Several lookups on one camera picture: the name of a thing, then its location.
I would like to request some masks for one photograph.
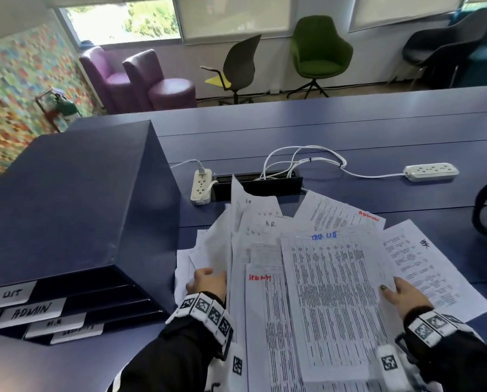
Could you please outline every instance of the multicolored mosaic wall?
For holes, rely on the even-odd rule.
[[[56,24],[0,39],[0,174],[36,136],[54,132],[35,103],[49,87],[64,91],[83,116],[100,113]]]

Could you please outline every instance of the table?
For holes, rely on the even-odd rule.
[[[470,224],[471,206],[487,183],[487,87],[289,102],[255,103],[77,120],[71,130],[151,120],[170,164],[200,159],[218,174],[261,170],[265,157],[289,145],[340,151],[362,174],[401,172],[408,164],[450,162],[453,182],[414,184],[405,178],[356,179],[323,163],[300,168],[304,185],[381,214],[387,226],[411,218],[487,297],[487,238]],[[279,153],[274,160],[290,159]],[[194,246],[223,203],[193,207],[195,164],[173,169],[182,192],[179,245]],[[302,195],[280,197],[294,215]],[[487,314],[472,325],[487,341]],[[0,392],[102,392],[162,325],[40,347],[0,336]]]

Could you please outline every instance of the gray office chair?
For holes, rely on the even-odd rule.
[[[402,56],[407,63],[419,67],[420,72],[429,66],[455,66],[450,80],[452,87],[459,64],[483,43],[486,36],[487,8],[481,8],[455,25],[442,29],[421,30],[412,34],[403,47]]]
[[[234,103],[220,100],[220,105],[238,105],[238,91],[247,88],[254,79],[254,53],[260,42],[261,34],[255,35],[250,39],[244,39],[233,45],[229,50],[224,62],[223,72],[212,67],[200,66],[204,70],[217,73],[216,76],[205,81],[206,84],[224,88],[224,91],[233,91]],[[251,98],[247,98],[241,103],[254,103]]]

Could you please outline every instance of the hand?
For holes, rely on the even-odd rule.
[[[195,271],[195,281],[186,285],[187,293],[211,292],[222,301],[225,301],[227,292],[227,272],[213,275],[212,268],[200,268]]]
[[[410,310],[416,307],[428,306],[434,308],[429,299],[405,279],[394,277],[394,283],[396,284],[396,292],[393,292],[385,285],[381,285],[381,294],[397,308],[402,320],[405,319]]]

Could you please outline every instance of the purple armchair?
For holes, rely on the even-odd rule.
[[[197,106],[195,85],[184,78],[164,78],[155,50],[133,55],[122,64],[142,111]]]
[[[128,75],[115,72],[101,47],[87,50],[79,59],[108,114],[142,111]]]

